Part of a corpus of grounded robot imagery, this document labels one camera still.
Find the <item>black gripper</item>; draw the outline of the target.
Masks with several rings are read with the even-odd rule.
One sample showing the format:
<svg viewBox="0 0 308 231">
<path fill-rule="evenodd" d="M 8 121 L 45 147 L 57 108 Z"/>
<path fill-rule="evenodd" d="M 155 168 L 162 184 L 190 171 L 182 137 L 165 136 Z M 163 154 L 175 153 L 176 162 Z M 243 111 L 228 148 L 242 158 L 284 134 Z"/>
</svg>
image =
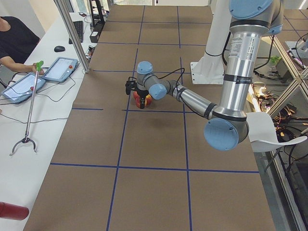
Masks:
<svg viewBox="0 0 308 231">
<path fill-rule="evenodd" d="M 145 97 L 148 95 L 148 90 L 137 89 L 137 94 L 141 97 L 141 109 L 144 109 Z"/>
</svg>

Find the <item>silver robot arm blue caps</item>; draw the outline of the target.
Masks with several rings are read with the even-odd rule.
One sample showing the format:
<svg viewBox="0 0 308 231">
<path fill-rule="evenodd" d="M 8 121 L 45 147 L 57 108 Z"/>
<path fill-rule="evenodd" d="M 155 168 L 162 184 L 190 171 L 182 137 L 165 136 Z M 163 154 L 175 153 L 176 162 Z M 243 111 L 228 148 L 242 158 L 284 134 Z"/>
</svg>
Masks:
<svg viewBox="0 0 308 231">
<path fill-rule="evenodd" d="M 259 44 L 263 36 L 281 32 L 284 6 L 281 0 L 232 0 L 229 11 L 233 37 L 219 104 L 210 102 L 178 81 L 159 79 L 148 61 L 138 64 L 136 80 L 126 84 L 127 91 L 138 93 L 140 103 L 145 102 L 147 95 L 155 100 L 171 95 L 206 118 L 204 137 L 211 147 L 221 151 L 235 148 L 248 135 L 244 104 L 252 83 Z"/>
</svg>

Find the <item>person hand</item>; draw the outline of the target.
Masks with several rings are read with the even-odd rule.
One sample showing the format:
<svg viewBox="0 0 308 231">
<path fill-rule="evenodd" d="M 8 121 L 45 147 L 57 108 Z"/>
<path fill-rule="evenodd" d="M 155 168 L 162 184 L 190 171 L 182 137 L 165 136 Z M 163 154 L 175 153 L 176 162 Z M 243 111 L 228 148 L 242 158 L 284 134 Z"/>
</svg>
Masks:
<svg viewBox="0 0 308 231">
<path fill-rule="evenodd" d="M 37 63 L 33 63 L 32 65 L 32 71 L 35 73 L 37 72 Z M 43 69 L 40 69 L 39 71 L 39 75 L 43 75 L 44 74 L 44 70 Z"/>
</svg>

